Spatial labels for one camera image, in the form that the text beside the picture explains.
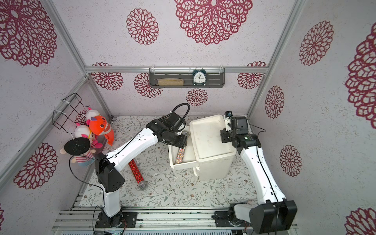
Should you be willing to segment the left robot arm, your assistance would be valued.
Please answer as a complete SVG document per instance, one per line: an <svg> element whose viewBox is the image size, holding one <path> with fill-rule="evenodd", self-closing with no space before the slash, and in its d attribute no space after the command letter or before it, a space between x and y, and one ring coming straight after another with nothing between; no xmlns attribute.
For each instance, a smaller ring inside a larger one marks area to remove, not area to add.
<svg viewBox="0 0 376 235"><path fill-rule="evenodd" d="M119 194L120 188L125 182L120 174L123 168L144 150L159 142L184 148L187 145L187 136L181 132L185 124L184 117L170 113L149 122L145 128L121 147L95 156L96 176L103 192L103 214L108 218L121 214Z"/></svg>

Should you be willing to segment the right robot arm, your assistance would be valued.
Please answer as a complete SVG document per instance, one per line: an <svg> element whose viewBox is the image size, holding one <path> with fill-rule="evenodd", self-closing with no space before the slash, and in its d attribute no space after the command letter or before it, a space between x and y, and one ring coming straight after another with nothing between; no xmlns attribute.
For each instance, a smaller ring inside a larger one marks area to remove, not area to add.
<svg viewBox="0 0 376 235"><path fill-rule="evenodd" d="M222 142L232 143L244 160L253 179L258 204L231 204L228 210L229 223L250 224L256 234L278 233L290 229L298 208L293 200L287 200L278 187L266 163L257 134L249 132L245 116L233 116L231 111L224 115L226 127L220 131Z"/></svg>

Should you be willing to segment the white plastic drawer cabinet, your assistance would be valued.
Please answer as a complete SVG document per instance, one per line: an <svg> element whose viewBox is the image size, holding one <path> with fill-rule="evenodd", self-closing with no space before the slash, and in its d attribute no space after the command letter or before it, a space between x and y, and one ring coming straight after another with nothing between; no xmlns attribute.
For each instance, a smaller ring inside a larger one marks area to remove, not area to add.
<svg viewBox="0 0 376 235"><path fill-rule="evenodd" d="M193 151L196 158L195 174L199 181L227 177L236 156L232 143L223 143L220 131L226 129L222 115L214 115L190 122Z"/></svg>

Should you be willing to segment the rainbow rhinestone microphone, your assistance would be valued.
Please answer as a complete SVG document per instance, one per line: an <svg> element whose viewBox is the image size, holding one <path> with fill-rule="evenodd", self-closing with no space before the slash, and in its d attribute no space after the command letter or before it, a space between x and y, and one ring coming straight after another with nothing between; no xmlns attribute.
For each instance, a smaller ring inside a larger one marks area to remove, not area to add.
<svg viewBox="0 0 376 235"><path fill-rule="evenodd" d="M190 133L188 131L183 131L181 133L181 136L186 136L187 138L190 136ZM179 148L178 150L178 153L177 153L177 156L176 156L176 160L175 160L175 164L180 164L182 163L183 161L183 157L184 157L184 154L185 154L185 147L187 146L187 144L185 144L185 146L183 148Z"/></svg>

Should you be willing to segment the red glitter microphone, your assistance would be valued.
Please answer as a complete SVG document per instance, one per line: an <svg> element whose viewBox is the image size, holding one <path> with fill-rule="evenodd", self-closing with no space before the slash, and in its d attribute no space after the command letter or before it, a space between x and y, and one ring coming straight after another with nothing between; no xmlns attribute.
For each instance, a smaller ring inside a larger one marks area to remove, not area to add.
<svg viewBox="0 0 376 235"><path fill-rule="evenodd" d="M138 189L144 191L147 188L147 182L144 180L135 160L131 160L128 165L137 181Z"/></svg>

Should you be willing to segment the white top drawer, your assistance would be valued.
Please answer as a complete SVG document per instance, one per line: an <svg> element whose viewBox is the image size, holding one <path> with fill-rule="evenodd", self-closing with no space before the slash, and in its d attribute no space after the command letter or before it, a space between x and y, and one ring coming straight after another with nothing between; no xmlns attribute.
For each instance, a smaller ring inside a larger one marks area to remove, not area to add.
<svg viewBox="0 0 376 235"><path fill-rule="evenodd" d="M174 171L196 167L196 157L195 157L194 150L193 150L193 143L192 143L191 136L188 137L182 162L179 164L176 164L175 161L176 161L176 157L178 154L178 150L179 148L175 146L171 146L171 145L168 146L169 165Z"/></svg>

